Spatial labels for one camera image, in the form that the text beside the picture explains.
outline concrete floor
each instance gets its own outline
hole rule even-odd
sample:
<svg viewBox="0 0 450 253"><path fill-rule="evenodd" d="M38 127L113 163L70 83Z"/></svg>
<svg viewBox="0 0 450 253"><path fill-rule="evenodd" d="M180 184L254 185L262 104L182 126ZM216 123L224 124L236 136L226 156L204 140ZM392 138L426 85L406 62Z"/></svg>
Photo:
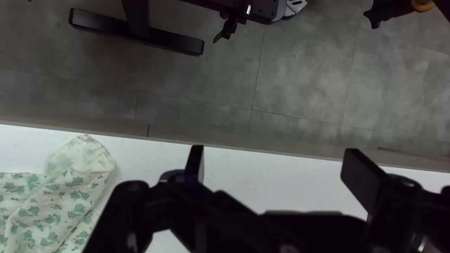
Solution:
<svg viewBox="0 0 450 253"><path fill-rule="evenodd" d="M73 29L71 7L124 19L120 0L0 1L0 105L314 143L450 154L450 23L439 10L371 30L369 0L310 0L238 26L152 0L151 23L205 40L192 57Z"/></svg>

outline white table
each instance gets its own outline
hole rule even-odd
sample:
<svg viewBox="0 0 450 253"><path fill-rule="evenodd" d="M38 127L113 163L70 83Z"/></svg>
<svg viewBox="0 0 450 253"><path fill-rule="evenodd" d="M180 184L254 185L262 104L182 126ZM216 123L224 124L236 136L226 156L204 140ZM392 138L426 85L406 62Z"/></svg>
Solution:
<svg viewBox="0 0 450 253"><path fill-rule="evenodd" d="M46 159L80 133L0 125L1 172L43 173ZM92 135L116 160L119 170L95 206L101 212L114 186L127 180L156 184L164 171L183 168L189 145ZM250 151L205 148L204 184L224 190L262 213L266 210L338 210L365 218L367 213L340 180L341 162ZM383 167L439 192L450 174ZM168 231L157 233L148 252L187 252Z"/></svg>

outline green floral pattern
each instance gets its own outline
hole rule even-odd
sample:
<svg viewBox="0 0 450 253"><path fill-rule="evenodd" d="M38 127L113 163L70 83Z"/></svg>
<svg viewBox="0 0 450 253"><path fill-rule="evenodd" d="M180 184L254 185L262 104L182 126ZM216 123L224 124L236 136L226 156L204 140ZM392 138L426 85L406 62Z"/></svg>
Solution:
<svg viewBox="0 0 450 253"><path fill-rule="evenodd" d="M82 135L49 158L45 175L0 173L0 253L82 252L98 219L92 206L115 166Z"/></svg>

